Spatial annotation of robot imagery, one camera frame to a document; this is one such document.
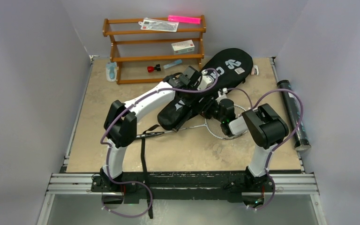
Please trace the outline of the light blue tube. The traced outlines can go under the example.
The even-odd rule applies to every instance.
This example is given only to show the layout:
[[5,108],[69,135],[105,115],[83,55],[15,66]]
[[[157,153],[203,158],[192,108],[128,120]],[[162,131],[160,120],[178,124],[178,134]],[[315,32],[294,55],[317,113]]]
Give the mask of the light blue tube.
[[182,60],[181,60],[181,59],[178,59],[178,60],[173,61],[173,62],[171,62],[171,63],[165,64],[165,65],[163,66],[163,69],[169,69],[169,68],[172,68],[172,67],[174,67],[174,66],[177,66],[177,65],[179,65],[179,64],[181,64],[181,63],[182,63]]

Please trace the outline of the pink ruler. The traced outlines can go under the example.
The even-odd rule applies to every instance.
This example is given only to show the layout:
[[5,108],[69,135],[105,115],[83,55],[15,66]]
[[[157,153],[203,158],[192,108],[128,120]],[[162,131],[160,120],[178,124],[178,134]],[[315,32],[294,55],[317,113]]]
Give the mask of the pink ruler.
[[201,18],[199,17],[186,17],[186,16],[177,16],[169,15],[167,17],[168,21],[177,22],[177,23],[190,23],[190,24],[200,24]]

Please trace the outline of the pink white small object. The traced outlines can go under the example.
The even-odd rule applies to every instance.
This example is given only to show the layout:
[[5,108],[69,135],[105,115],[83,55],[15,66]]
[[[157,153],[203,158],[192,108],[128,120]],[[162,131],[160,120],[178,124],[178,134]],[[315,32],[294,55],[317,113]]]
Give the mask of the pink white small object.
[[257,65],[253,65],[251,75],[259,75],[259,68]]

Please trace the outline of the blue white packaged item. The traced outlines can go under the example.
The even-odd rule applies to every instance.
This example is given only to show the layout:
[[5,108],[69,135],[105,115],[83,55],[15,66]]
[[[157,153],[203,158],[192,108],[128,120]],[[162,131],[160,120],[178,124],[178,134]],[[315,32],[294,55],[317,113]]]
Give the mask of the blue white packaged item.
[[117,62],[108,62],[105,65],[106,79],[109,82],[117,81]]

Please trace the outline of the aluminium frame rail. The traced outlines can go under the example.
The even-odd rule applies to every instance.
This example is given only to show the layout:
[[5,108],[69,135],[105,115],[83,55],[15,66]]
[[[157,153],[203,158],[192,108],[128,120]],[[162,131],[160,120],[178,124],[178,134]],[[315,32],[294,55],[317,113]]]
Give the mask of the aluminium frame rail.
[[[47,195],[91,195],[92,173],[53,173]],[[313,174],[273,174],[277,195],[317,195],[319,188]]]

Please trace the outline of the white red small box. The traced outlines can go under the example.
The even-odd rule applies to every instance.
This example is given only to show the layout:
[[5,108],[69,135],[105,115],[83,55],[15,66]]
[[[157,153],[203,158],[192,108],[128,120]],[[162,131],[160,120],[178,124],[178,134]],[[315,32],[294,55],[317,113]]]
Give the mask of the white red small box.
[[174,55],[192,53],[195,50],[195,44],[192,40],[172,43],[171,46]]

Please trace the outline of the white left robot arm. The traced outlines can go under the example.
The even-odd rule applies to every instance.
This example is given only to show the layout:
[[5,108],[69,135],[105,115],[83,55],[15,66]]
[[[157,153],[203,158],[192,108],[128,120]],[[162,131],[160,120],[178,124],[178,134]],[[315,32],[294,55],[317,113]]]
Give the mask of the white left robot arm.
[[166,76],[157,86],[124,103],[114,101],[107,114],[104,129],[100,139],[102,145],[107,145],[108,152],[105,164],[100,170],[103,186],[110,192],[117,191],[123,182],[123,161],[127,147],[135,140],[137,123],[147,114],[163,104],[167,104],[181,93],[186,99],[194,99],[199,93],[211,90],[218,82],[210,72],[218,75],[214,68],[199,72],[193,67],[178,75]]

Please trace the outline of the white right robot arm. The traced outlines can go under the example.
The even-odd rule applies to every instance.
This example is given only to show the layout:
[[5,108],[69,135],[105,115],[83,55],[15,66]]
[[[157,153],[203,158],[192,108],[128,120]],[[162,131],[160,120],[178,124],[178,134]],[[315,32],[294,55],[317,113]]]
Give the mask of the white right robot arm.
[[269,104],[236,114],[236,105],[228,98],[210,100],[200,114],[206,119],[209,132],[220,139],[234,139],[250,133],[255,150],[245,169],[244,184],[251,191],[261,187],[268,179],[274,148],[289,134],[287,124]]

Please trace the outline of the black shuttlecock tube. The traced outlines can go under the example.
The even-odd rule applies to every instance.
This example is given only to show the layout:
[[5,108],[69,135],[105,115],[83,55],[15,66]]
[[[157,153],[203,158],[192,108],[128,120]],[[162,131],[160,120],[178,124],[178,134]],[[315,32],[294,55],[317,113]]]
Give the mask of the black shuttlecock tube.
[[[277,82],[277,87],[279,89],[292,90],[291,84],[288,80],[281,80]],[[290,92],[281,92],[281,95],[288,119],[291,123],[291,128],[293,130],[296,127],[298,120],[300,119],[300,104],[297,98]],[[296,151],[305,151],[311,148],[303,123],[299,125],[293,137],[294,148]]]

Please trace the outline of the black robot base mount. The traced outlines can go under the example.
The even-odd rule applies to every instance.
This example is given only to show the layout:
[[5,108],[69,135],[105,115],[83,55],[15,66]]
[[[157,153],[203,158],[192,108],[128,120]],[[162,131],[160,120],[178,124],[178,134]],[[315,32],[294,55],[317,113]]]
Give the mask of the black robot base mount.
[[125,203],[154,200],[224,200],[261,204],[273,191],[272,178],[254,178],[248,171],[123,172],[111,182],[102,173],[91,177],[91,191],[118,194]]

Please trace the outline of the black racket bag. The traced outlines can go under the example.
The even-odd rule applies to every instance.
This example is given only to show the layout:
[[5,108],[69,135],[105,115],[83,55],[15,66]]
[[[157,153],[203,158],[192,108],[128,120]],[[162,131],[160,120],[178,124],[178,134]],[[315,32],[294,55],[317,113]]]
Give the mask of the black racket bag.
[[236,88],[244,83],[253,65],[252,57],[242,49],[228,48],[218,52],[203,67],[214,68],[217,74],[211,72],[208,75],[210,82],[201,76],[193,85],[196,90],[204,90],[216,81],[214,87],[203,93],[181,93],[175,97],[158,113],[159,125],[165,130],[175,130],[197,115],[208,119],[219,115],[219,103],[216,102],[219,90]]

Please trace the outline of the wooden shelf rack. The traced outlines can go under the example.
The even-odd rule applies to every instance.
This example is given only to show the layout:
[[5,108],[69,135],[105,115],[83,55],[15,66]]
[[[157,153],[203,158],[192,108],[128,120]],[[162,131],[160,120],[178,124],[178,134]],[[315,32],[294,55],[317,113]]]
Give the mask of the wooden shelf rack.
[[[133,19],[104,19],[102,33],[111,41],[110,61],[117,62],[117,84],[156,83],[161,78],[144,77],[139,79],[122,79],[123,65],[134,65],[144,62],[144,67],[152,66],[153,62],[195,60],[202,68],[205,56],[203,35],[206,33],[206,21],[203,15],[200,24],[179,23],[176,32],[162,32],[141,30],[139,21],[144,18]],[[195,44],[194,52],[174,55],[171,44],[185,40],[192,40]]]

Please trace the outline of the red black stamp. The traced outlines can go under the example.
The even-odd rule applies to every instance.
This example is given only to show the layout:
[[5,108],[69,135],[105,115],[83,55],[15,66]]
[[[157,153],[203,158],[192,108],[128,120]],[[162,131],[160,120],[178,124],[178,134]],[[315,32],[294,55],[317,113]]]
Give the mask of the red black stamp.
[[161,66],[160,64],[156,64],[155,66],[148,66],[147,71],[148,73],[152,73],[154,71],[161,71]]

